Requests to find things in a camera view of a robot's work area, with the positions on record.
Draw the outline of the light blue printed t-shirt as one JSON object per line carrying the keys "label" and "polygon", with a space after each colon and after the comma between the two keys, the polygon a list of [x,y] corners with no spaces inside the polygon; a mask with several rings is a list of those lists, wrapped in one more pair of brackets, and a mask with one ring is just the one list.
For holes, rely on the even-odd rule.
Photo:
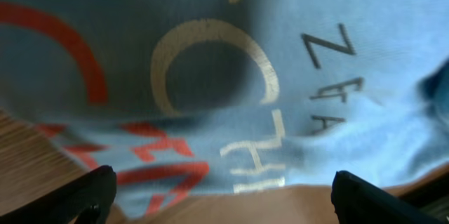
{"label": "light blue printed t-shirt", "polygon": [[448,162],[448,0],[1,0],[1,107],[131,218]]}

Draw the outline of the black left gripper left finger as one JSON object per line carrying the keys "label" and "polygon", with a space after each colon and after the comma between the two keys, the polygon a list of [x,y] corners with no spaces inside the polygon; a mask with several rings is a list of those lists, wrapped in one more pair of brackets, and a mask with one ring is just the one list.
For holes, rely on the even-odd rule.
{"label": "black left gripper left finger", "polygon": [[105,224],[116,189],[116,173],[104,165],[2,215],[1,224]]}

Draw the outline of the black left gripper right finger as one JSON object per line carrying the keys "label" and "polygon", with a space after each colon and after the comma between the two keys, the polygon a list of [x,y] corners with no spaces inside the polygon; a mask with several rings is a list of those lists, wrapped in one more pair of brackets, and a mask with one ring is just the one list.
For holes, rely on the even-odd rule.
{"label": "black left gripper right finger", "polygon": [[340,224],[441,224],[421,211],[441,198],[441,177],[395,197],[348,171],[335,174],[331,192]]}

